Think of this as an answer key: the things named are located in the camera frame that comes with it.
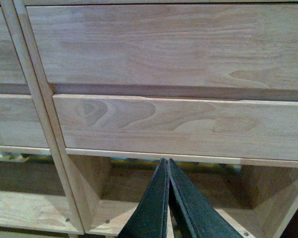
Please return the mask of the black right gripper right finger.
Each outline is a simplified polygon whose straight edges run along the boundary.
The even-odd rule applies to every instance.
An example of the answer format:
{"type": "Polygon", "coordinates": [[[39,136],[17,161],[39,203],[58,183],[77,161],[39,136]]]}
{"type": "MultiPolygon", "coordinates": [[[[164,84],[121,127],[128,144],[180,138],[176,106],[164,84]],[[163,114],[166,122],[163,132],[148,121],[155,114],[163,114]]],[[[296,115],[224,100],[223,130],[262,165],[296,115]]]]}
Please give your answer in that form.
{"type": "Polygon", "coordinates": [[[173,159],[168,161],[169,206],[184,238],[240,238],[173,159]]]}

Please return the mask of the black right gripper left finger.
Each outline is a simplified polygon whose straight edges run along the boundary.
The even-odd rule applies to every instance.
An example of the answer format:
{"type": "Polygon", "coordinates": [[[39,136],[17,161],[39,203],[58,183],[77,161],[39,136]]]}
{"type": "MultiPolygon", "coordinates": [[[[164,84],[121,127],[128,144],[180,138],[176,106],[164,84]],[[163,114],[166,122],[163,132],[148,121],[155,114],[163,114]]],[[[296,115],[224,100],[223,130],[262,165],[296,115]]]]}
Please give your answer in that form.
{"type": "Polygon", "coordinates": [[[146,191],[119,238],[165,238],[169,199],[169,174],[166,159],[157,165],[146,191]]]}

